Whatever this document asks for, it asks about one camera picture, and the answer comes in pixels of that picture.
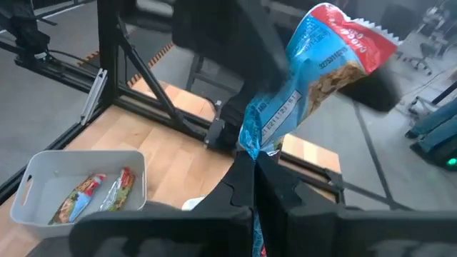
wooden surface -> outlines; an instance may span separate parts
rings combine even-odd
[[[174,96],[171,99],[178,107],[204,119],[214,117],[205,99],[169,85],[166,91]],[[126,148],[137,148],[146,157],[148,199],[178,208],[187,199],[210,193],[233,162],[230,156],[205,149],[200,141],[117,107],[106,110],[66,147],[68,150]],[[283,150],[340,172],[337,154],[294,136],[285,137]],[[281,163],[309,173],[293,164]],[[333,195],[317,191],[334,201]],[[0,256],[23,257],[39,241],[9,218],[13,200],[14,196],[0,206]]]

snack bar wrapper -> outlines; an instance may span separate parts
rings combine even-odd
[[[400,44],[380,26],[350,19],[332,4],[318,4],[301,20],[286,47],[290,77],[276,95],[258,94],[246,107],[238,142],[253,159],[272,155],[282,138],[331,93],[370,74]]]
[[[60,205],[49,225],[74,222],[76,217],[87,207],[92,200],[95,191],[105,180],[105,174],[90,175],[83,183],[80,183]]]
[[[109,189],[108,196],[100,206],[100,211],[118,211],[124,205],[135,182],[135,174],[130,168],[124,167],[121,175]]]

white object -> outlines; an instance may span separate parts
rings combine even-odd
[[[181,208],[181,210],[192,211],[195,208],[195,206],[197,206],[203,199],[205,199],[204,196],[197,197],[197,198],[191,198],[183,204],[183,207]]]
[[[123,167],[135,173],[135,183],[123,210],[141,210],[146,203],[146,164],[138,151],[43,151],[32,157],[16,192],[11,219],[35,237],[66,236],[74,223],[48,225],[67,196],[90,174],[104,173],[92,201],[76,218],[99,210]],[[27,178],[31,176],[30,187]]]

gray floor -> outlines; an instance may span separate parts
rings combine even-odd
[[[59,25],[39,23],[39,27],[51,36],[50,49],[81,57],[98,49],[94,4],[49,20]],[[11,39],[7,33],[0,35],[2,41]],[[76,63],[66,57],[61,59]],[[14,55],[7,51],[0,50],[0,60],[1,184],[78,121],[86,95],[16,66]]]
[[[40,27],[51,36],[52,49],[81,57],[97,50],[94,4],[50,19],[59,25],[49,27],[40,24]],[[0,39],[7,40],[5,36],[8,37],[2,34]],[[410,56],[420,55],[417,46],[423,39],[415,36],[408,38],[402,46]],[[401,83],[404,94],[403,104],[416,95],[432,99],[444,90],[451,83],[447,78],[453,71],[451,67],[456,65],[453,62],[455,56],[457,52],[451,52],[443,60],[431,61],[434,73],[429,77],[414,71],[402,61],[392,60],[395,65],[392,72]],[[12,62],[14,56],[10,53],[0,51],[0,58],[4,61],[4,68],[0,70],[0,119],[3,121],[0,123],[1,183],[77,120],[85,95],[15,66]],[[184,88],[192,58],[192,53],[173,47],[153,67],[153,72],[158,79]],[[240,88],[241,82],[218,66],[205,62],[204,69],[226,85]],[[192,91],[214,101],[225,101],[230,96],[201,81],[194,84]],[[411,120],[404,115],[404,111],[405,105],[402,104],[384,116],[365,109],[361,111],[394,199],[418,210],[456,210],[457,199],[453,196],[457,193],[457,174],[429,166],[408,149],[411,141],[403,135]],[[342,96],[330,97],[294,133],[338,153],[346,181],[383,194],[350,101]],[[346,200],[348,204],[366,209],[388,208],[350,191],[346,192]]]

blue snack bag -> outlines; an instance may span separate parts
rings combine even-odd
[[[351,20],[332,4],[318,4],[301,20],[286,47],[290,78],[275,94],[258,94],[246,107],[239,144],[256,159],[274,154],[283,137],[331,93],[377,69],[400,44],[363,19]]]

